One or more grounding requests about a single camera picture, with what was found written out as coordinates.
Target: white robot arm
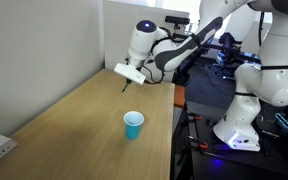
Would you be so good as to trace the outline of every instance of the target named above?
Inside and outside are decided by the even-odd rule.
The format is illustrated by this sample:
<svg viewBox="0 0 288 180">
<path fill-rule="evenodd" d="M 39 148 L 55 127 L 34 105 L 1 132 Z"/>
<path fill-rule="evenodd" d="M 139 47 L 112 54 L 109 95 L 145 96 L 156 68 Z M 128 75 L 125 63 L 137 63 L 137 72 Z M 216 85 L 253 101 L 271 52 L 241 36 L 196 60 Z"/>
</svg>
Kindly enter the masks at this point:
<svg viewBox="0 0 288 180">
<path fill-rule="evenodd" d="M 145 76 L 138 70 L 149 56 L 162 72 L 173 71 L 244 4 L 272 12 L 273 23 L 259 51 L 262 66 L 244 64 L 236 70 L 233 102 L 214 133 L 232 149 L 259 151 L 259 137 L 251 126 L 260 111 L 259 98 L 274 106 L 288 105 L 288 0 L 202 0 L 198 30 L 178 46 L 153 22 L 141 21 L 131 38 L 128 65 L 117 64 L 114 71 L 143 84 Z"/>
</svg>

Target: paper cup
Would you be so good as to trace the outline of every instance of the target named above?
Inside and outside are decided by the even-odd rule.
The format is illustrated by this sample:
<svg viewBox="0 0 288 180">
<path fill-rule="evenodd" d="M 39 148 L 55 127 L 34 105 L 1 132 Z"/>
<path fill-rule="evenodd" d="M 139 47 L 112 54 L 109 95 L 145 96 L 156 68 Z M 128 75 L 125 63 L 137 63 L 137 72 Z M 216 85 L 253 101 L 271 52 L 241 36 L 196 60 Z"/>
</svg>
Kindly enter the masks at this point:
<svg viewBox="0 0 288 180">
<path fill-rule="evenodd" d="M 128 139 L 136 139 L 140 133 L 144 116 L 137 111 L 130 111 L 124 115 L 125 131 Z"/>
</svg>

